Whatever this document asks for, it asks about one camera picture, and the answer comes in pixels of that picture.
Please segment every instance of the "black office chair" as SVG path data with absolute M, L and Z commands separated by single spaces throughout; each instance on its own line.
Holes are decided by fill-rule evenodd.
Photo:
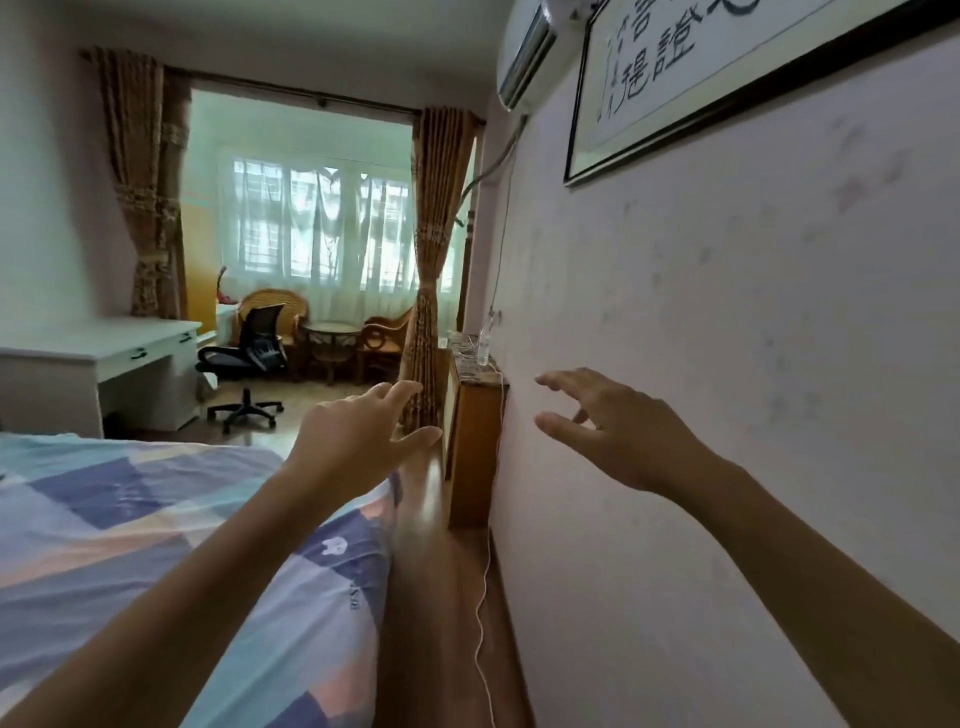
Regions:
M 211 372 L 224 379 L 240 379 L 250 376 L 266 376 L 286 368 L 287 355 L 276 335 L 276 319 L 283 303 L 252 308 L 240 329 L 237 347 L 203 347 L 197 352 L 200 363 L 198 372 Z M 206 409 L 206 418 L 217 419 L 217 412 L 229 412 L 224 420 L 224 434 L 229 435 L 230 426 L 241 417 L 259 415 L 266 417 L 270 429 L 276 427 L 276 417 L 263 407 L 275 407 L 277 414 L 283 411 L 283 402 L 251 401 L 250 388 L 244 387 L 243 401 L 236 404 L 217 404 Z

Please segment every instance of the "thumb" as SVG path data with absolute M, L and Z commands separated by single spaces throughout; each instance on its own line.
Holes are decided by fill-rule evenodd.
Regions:
M 430 426 L 421 427 L 396 440 L 396 451 L 400 453 L 400 460 L 406 460 L 415 452 L 430 449 L 443 435 L 444 431 L 439 427 Z
M 540 412 L 534 418 L 534 424 L 558 443 L 563 443 L 586 458 L 590 457 L 597 438 L 595 429 L 577 425 L 556 412 Z

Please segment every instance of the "clear water bottle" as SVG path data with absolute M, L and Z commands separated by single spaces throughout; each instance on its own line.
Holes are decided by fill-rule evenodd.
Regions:
M 492 322 L 492 316 L 488 316 L 483 328 L 480 329 L 480 336 L 477 337 L 477 364 L 481 367 L 490 364 L 490 329 Z

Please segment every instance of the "curtain rod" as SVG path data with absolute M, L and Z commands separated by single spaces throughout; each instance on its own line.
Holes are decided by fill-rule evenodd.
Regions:
M 90 61 L 92 56 L 89 51 L 80 52 L 80 57 L 85 61 Z M 326 93 L 325 91 L 311 91 L 309 88 L 300 88 L 298 86 L 270 84 L 265 81 L 252 81 L 251 79 L 241 79 L 236 76 L 228 76 L 222 73 L 209 73 L 207 71 L 193 71 L 188 68 L 178 68 L 172 65 L 164 64 L 164 67 L 173 73 L 186 76 L 193 81 L 209 81 L 215 84 L 235 85 L 243 88 L 255 88 L 264 91 L 273 91 L 274 93 L 283 93 L 290 96 L 301 96 L 317 102 L 317 105 L 323 109 L 327 103 L 346 104 L 349 106 L 363 107 L 365 109 L 376 109 L 380 111 L 390 111 L 405 116 L 417 118 L 420 116 L 421 109 L 413 109 L 398 104 L 384 104 L 378 101 L 367 101 L 358 99 L 354 96 L 344 96 L 338 93 Z M 477 118 L 477 126 L 485 127 L 487 122 L 484 119 Z

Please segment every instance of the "round table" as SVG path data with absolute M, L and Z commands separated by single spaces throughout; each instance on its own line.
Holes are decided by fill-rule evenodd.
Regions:
M 300 327 L 306 337 L 301 374 L 306 373 L 311 359 L 319 361 L 326 366 L 326 383 L 332 386 L 337 366 L 356 358 L 356 338 L 362 328 L 342 321 L 305 322 Z

